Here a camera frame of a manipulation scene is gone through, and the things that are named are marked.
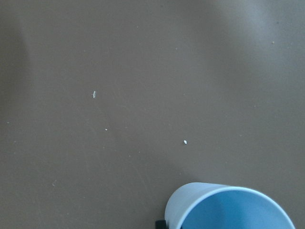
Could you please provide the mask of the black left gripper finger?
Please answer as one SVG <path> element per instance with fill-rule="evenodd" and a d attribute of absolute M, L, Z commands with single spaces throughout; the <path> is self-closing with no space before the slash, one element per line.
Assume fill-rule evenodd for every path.
<path fill-rule="evenodd" d="M 166 229 L 166 220 L 155 221 L 155 229 Z"/>

